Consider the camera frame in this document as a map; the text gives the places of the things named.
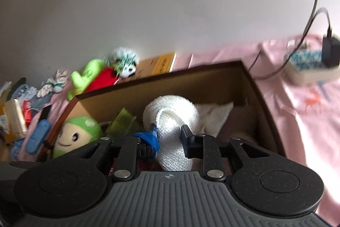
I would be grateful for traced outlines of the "white fluffy towel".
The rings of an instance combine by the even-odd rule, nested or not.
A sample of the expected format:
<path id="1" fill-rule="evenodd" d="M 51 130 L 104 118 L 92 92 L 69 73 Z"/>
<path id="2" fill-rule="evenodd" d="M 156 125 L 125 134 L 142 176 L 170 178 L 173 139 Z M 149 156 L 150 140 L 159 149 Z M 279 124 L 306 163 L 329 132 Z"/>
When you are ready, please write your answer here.
<path id="1" fill-rule="evenodd" d="M 143 112 L 143 125 L 157 127 L 160 151 L 156 160 L 163 171 L 198 169 L 196 158 L 185 157 L 180 139 L 181 126 L 187 125 L 193 134 L 217 137 L 233 108 L 233 103 L 193 104 L 182 96 L 160 96 L 149 103 Z"/>

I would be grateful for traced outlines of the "green bean plush doll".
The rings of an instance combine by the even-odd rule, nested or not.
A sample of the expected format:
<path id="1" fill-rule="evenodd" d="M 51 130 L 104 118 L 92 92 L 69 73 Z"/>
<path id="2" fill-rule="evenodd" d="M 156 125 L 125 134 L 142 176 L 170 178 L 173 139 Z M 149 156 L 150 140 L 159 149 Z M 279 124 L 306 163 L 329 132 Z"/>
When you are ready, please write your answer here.
<path id="1" fill-rule="evenodd" d="M 101 126 L 87 116 L 72 117 L 65 121 L 54 144 L 52 158 L 62 156 L 90 142 L 96 141 L 103 135 Z"/>

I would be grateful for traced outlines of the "green knitted sock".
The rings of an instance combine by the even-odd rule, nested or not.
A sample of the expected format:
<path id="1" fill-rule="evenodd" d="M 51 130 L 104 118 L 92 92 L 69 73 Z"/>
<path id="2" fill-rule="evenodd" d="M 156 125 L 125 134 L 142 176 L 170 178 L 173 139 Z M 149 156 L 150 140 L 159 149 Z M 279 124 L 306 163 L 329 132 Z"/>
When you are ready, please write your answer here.
<path id="1" fill-rule="evenodd" d="M 122 108 L 111 121 L 105 133 L 113 141 L 120 141 L 128 135 L 142 132 L 144 128 L 136 121 L 136 118 L 127 109 Z"/>

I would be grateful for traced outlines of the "brown cardboard box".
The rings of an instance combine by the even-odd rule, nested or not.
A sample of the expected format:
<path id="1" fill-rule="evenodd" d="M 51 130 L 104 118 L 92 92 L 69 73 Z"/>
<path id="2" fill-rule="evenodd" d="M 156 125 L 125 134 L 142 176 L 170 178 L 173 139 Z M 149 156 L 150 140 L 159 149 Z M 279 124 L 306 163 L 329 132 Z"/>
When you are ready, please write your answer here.
<path id="1" fill-rule="evenodd" d="M 88 116 L 101 123 L 113 120 L 122 108 L 141 119 L 145 107 L 152 100 L 169 94 L 180 95 L 194 104 L 250 105 L 257 114 L 254 135 L 257 143 L 281 156 L 286 155 L 277 126 L 258 85 L 243 62 L 235 60 L 141 78 L 76 96 L 47 135 L 47 143 L 39 152 L 37 161 L 42 161 L 67 119 Z"/>

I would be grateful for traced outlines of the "yellow brown book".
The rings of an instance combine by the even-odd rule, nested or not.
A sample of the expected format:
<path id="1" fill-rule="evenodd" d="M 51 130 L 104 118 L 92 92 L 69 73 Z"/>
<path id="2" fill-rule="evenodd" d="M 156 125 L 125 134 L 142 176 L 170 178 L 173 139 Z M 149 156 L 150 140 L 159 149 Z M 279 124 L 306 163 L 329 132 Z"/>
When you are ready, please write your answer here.
<path id="1" fill-rule="evenodd" d="M 176 60 L 176 53 L 170 52 L 155 56 L 153 58 L 141 60 L 137 66 L 134 78 L 140 79 L 159 74 L 170 73 Z"/>

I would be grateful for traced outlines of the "red plush cushion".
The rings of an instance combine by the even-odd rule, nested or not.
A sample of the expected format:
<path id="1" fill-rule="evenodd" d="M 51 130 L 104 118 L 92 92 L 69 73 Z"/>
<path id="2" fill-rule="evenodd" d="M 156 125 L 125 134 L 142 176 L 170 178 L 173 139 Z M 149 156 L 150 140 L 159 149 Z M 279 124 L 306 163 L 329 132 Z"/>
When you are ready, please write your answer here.
<path id="1" fill-rule="evenodd" d="M 89 84 L 89 86 L 84 90 L 84 93 L 115 85 L 118 80 L 119 76 L 116 71 L 107 67 Z"/>

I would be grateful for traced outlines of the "white green fluffy plush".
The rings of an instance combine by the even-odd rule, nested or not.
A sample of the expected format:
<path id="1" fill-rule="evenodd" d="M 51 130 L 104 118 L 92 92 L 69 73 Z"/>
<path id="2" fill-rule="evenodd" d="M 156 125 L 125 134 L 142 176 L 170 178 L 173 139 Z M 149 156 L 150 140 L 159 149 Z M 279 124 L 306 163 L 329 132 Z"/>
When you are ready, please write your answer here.
<path id="1" fill-rule="evenodd" d="M 130 48 L 119 47 L 105 58 L 105 62 L 107 67 L 114 69 L 118 77 L 128 78 L 135 74 L 139 56 Z"/>

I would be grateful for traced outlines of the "lime green plush toy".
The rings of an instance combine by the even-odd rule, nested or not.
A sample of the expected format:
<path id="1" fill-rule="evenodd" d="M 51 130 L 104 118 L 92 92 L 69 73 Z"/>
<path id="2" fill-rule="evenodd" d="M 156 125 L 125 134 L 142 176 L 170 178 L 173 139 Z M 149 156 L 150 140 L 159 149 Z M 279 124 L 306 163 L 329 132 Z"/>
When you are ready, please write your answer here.
<path id="1" fill-rule="evenodd" d="M 105 67 L 106 64 L 104 60 L 93 59 L 84 67 L 82 73 L 78 71 L 72 72 L 70 79 L 73 84 L 73 89 L 68 92 L 67 99 L 71 101 L 76 95 L 82 94 Z"/>

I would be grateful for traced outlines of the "black smartphone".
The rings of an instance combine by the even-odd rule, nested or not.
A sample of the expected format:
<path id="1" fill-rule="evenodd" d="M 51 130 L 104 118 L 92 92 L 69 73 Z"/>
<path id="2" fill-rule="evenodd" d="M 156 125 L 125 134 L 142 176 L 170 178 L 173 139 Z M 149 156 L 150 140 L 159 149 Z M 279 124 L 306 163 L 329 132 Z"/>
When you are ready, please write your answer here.
<path id="1" fill-rule="evenodd" d="M 39 121 L 47 120 L 47 119 L 48 119 L 48 116 L 49 116 L 49 114 L 50 114 L 51 108 L 52 108 L 52 105 L 48 105 L 48 106 L 45 106 L 45 107 L 41 110 L 41 114 L 40 114 L 40 117 L 39 117 Z"/>

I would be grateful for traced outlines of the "blue glasses case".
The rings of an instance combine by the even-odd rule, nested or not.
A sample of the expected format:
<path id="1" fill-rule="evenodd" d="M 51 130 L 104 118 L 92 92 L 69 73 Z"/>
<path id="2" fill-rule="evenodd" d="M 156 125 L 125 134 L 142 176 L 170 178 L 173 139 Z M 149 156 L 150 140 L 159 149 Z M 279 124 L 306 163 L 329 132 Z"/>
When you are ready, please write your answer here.
<path id="1" fill-rule="evenodd" d="M 51 130 L 51 124 L 48 119 L 39 121 L 31 137 L 29 138 L 25 150 L 28 154 L 34 155 L 38 152 L 43 144 L 45 137 Z"/>

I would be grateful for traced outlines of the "red small packet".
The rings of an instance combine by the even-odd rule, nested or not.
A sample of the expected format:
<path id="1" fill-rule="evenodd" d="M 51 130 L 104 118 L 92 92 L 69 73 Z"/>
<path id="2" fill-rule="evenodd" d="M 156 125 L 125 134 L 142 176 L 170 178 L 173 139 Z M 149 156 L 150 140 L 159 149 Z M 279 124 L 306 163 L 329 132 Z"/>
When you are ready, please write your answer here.
<path id="1" fill-rule="evenodd" d="M 23 101 L 23 116 L 24 116 L 26 126 L 29 127 L 32 121 L 32 107 L 31 107 L 31 102 L 28 100 Z"/>

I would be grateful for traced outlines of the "white power strip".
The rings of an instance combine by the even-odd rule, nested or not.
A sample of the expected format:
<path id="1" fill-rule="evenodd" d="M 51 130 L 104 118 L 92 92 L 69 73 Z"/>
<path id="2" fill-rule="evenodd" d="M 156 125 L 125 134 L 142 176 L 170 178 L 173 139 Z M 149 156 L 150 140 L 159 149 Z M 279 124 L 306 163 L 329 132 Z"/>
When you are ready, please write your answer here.
<path id="1" fill-rule="evenodd" d="M 299 86 L 339 79 L 339 67 L 326 67 L 322 63 L 321 50 L 295 52 L 283 71 L 292 84 Z"/>

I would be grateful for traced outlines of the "black charger adapter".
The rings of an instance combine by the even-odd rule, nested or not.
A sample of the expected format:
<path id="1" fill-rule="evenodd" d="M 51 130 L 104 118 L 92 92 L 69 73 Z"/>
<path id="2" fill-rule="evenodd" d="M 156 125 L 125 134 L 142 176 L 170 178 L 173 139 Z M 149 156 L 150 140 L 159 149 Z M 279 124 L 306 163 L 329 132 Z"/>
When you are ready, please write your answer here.
<path id="1" fill-rule="evenodd" d="M 332 35 L 332 29 L 327 29 L 327 34 L 322 41 L 322 62 L 328 68 L 339 67 L 340 41 Z"/>

